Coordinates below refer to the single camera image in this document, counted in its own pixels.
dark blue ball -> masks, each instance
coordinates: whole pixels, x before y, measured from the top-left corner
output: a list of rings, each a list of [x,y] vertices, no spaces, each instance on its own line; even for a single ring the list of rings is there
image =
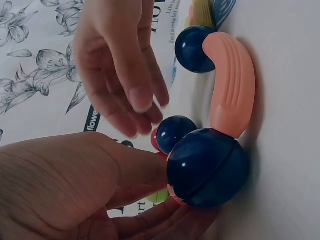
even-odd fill
[[[231,200],[249,175],[250,161],[240,144],[211,128],[181,139],[167,163],[176,196],[196,208],[215,208]]]
[[[178,62],[188,71],[205,74],[216,69],[203,50],[204,40],[215,30],[201,25],[190,26],[182,31],[175,41]]]
[[[185,116],[171,116],[160,123],[156,131],[156,143],[168,155],[185,135],[196,130],[197,126]]]

red ball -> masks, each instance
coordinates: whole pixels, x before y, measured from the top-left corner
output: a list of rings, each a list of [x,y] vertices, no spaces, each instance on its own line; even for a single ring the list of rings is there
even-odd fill
[[[157,151],[160,151],[160,148],[157,144],[157,130],[158,128],[155,128],[151,133],[151,144]]]
[[[165,155],[163,152],[157,152],[156,155],[158,155],[159,157],[162,157],[164,160],[167,160],[168,156]]]

toy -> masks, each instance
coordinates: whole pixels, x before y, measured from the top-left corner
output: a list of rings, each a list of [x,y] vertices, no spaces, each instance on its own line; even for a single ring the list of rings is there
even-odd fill
[[[212,7],[211,0],[193,0],[189,8],[189,16],[185,21],[185,27],[202,25],[214,29]]]
[[[168,189],[164,189],[160,192],[152,194],[151,196],[148,196],[146,199],[151,203],[159,204],[167,200],[169,197],[170,197],[170,193]]]
[[[168,155],[185,135],[197,126],[185,116],[171,116],[160,123],[156,131],[156,142],[161,152]]]
[[[168,157],[167,155],[165,155],[162,152],[157,152],[156,155],[158,155],[159,157],[162,157],[164,160],[166,160]],[[146,199],[148,199],[150,202],[152,202],[154,204],[159,204],[159,203],[162,203],[165,200],[167,200],[169,197],[170,197],[170,193],[169,193],[168,189],[164,189],[160,192],[152,194],[151,196],[147,197]]]
[[[201,45],[216,66],[211,128],[193,131],[176,143],[167,159],[168,189],[178,203],[214,208],[231,200],[249,175],[249,157],[236,139],[251,119],[255,71],[248,51],[234,37],[224,32],[209,33],[204,27],[197,29],[207,35]],[[194,33],[187,29],[183,34],[187,39],[187,34]],[[180,60],[187,57],[193,56],[180,55]]]
[[[176,59],[185,69],[196,74],[205,74],[216,69],[203,50],[204,40],[214,32],[210,27],[195,25],[180,33],[174,50]]]
[[[158,128],[155,128],[152,133],[151,133],[151,144],[156,149],[157,151],[160,151],[160,148],[158,147],[157,144],[157,130]]]

pink curved piece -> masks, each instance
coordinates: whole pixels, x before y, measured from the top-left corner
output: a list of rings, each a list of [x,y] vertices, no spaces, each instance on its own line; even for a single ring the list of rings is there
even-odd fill
[[[249,125],[255,102],[252,59],[237,39],[224,32],[210,34],[203,51],[216,68],[210,126],[238,139]]]
[[[170,158],[170,155],[171,153],[168,155],[168,157],[166,158],[166,161],[168,162],[169,161],[169,158]],[[170,193],[170,196],[180,205],[187,205],[181,198],[177,197],[175,191],[173,190],[173,188],[168,184],[167,185],[167,189]]]
[[[189,8],[189,26],[193,26],[194,25],[194,6],[191,5]]]

blue plastic hemisphere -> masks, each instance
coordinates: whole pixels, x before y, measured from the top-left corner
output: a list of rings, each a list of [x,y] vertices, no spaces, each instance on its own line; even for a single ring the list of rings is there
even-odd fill
[[[205,74],[216,69],[203,50],[204,40],[216,31],[210,27],[195,25],[182,31],[175,41],[175,55],[178,62],[188,71]]]
[[[248,179],[250,161],[232,137],[211,128],[181,139],[168,159],[167,175],[177,197],[196,208],[230,201]]]

